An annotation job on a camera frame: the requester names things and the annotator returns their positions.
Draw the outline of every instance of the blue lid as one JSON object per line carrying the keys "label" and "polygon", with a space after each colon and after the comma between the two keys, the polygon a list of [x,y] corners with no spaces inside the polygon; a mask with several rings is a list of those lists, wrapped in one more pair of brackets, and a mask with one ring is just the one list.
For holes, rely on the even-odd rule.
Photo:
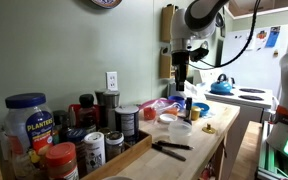
{"label": "blue lid", "polygon": [[84,139],[86,136],[86,130],[85,129],[73,129],[72,131],[69,131],[66,135],[67,141],[69,142],[80,142]]}
{"label": "blue lid", "polygon": [[6,107],[10,109],[34,107],[45,102],[46,98],[43,93],[18,94],[5,99]]}

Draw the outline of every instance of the wooden countertop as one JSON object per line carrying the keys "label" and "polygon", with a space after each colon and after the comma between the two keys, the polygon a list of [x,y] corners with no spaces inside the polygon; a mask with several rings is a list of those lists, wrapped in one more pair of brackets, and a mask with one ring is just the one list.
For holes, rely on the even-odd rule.
{"label": "wooden countertop", "polygon": [[[214,116],[199,118],[192,121],[192,135],[188,145],[195,147],[193,150],[171,149],[186,157],[182,162],[154,149],[148,150],[140,158],[122,170],[117,176],[126,176],[136,180],[147,179],[198,179],[204,166],[217,150],[219,144],[238,116],[240,107],[206,101]],[[217,132],[207,134],[202,128],[210,123]],[[151,134],[153,142],[157,140],[169,140],[167,125],[153,121],[140,120],[140,129]]]}

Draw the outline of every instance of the wall clock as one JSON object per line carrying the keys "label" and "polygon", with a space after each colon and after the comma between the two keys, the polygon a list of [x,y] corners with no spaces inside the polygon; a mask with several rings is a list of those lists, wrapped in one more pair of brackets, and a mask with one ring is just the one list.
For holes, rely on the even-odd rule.
{"label": "wall clock", "polygon": [[108,9],[114,8],[122,2],[122,0],[91,0],[91,1],[98,6]]}

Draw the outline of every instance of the red lid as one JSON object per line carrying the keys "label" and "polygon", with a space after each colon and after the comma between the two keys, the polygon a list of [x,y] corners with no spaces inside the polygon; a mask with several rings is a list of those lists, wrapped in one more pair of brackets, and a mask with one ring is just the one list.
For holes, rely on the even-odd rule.
{"label": "red lid", "polygon": [[66,164],[76,157],[75,145],[71,142],[57,144],[46,153],[46,163],[51,166]]}

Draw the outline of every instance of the wall outlet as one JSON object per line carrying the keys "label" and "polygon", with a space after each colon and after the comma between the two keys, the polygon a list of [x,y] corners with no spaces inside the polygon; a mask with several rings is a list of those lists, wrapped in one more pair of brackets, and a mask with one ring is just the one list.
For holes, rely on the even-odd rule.
{"label": "wall outlet", "polygon": [[106,88],[111,91],[117,91],[117,72],[106,72]]}

